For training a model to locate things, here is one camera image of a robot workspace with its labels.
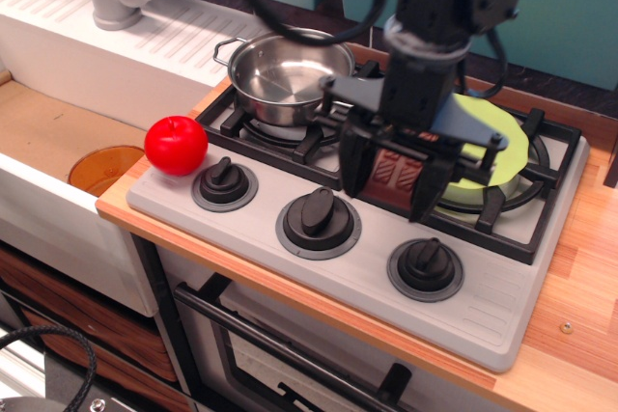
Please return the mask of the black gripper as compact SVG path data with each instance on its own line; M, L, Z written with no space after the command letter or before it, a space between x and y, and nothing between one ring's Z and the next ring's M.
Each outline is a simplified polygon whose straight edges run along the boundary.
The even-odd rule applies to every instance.
M451 182L489 184L501 136L493 135L483 158L475 159L463 154L464 141L433 128L451 103L457 71L454 61L416 60L395 52L382 78L321 79L324 109L337 99L351 105L339 141L340 178L348 196L364 189L381 149L422 163L410 196L411 223L431 214Z

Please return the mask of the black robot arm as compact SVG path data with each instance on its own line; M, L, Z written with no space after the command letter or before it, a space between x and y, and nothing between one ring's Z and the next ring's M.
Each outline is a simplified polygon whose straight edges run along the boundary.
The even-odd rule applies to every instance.
M408 218L425 220L453 181L490 181L508 139L457 102L464 60L475 36L498 44L496 27L514 18L519 0L398 0L386 21L389 62L381 79L327 76L323 107L342 100L350 110L339 136L340 178L361 193L380 150L418 161Z

